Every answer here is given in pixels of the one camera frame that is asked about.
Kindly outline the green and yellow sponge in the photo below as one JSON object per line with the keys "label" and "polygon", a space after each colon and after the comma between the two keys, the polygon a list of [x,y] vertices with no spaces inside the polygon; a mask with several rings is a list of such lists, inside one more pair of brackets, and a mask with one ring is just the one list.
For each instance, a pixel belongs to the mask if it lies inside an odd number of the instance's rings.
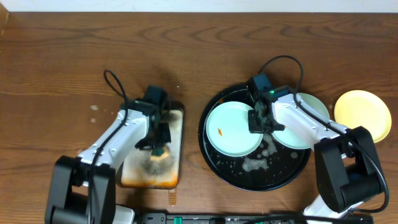
{"label": "green and yellow sponge", "polygon": [[152,150],[150,155],[151,161],[161,161],[168,158],[170,155],[170,150],[167,146],[157,147]]}

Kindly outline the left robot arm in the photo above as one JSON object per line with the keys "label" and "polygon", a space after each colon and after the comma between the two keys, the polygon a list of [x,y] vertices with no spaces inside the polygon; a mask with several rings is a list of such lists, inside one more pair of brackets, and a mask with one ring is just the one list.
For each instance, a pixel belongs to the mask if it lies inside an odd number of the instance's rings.
{"label": "left robot arm", "polygon": [[116,204],[116,174],[133,149],[161,149],[171,141],[163,116],[168,99],[125,101],[105,133],[76,157],[53,168],[45,222],[131,223],[134,211]]}

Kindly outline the yellow plate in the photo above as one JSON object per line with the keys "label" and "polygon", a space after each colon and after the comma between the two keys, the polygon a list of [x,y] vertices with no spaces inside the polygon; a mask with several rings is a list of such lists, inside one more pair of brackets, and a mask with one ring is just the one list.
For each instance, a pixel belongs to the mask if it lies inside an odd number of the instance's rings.
{"label": "yellow plate", "polygon": [[391,113],[385,102],[364,90],[352,90],[341,95],[335,104],[334,117],[337,123],[350,129],[366,128],[374,142],[382,141],[392,127]]}

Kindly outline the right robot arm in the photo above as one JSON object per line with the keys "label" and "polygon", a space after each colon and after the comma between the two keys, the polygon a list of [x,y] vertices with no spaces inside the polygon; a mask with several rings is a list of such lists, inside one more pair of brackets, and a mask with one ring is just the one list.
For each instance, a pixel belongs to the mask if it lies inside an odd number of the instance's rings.
{"label": "right robot arm", "polygon": [[314,110],[291,87],[253,88],[254,109],[248,113],[252,133],[285,128],[315,153],[318,197],[296,220],[307,223],[349,223],[345,216],[360,212],[359,205],[389,195],[371,133],[350,129]]}

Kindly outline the light blue plate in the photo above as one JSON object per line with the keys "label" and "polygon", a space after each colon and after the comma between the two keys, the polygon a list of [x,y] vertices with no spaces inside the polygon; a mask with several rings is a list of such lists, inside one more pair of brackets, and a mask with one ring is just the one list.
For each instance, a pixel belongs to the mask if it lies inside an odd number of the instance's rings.
{"label": "light blue plate", "polygon": [[[307,93],[298,93],[302,99],[314,108],[317,112],[321,113],[323,116],[330,118],[330,114],[326,106],[315,96],[309,95]],[[308,149],[310,146],[306,144],[302,139],[300,139],[291,130],[285,128],[283,131],[274,131],[272,137],[285,147],[291,149]]]}
{"label": "light blue plate", "polygon": [[248,112],[252,107],[238,101],[229,101],[215,107],[206,121],[206,135],[211,145],[220,153],[246,156],[262,141],[262,134],[249,132]]}

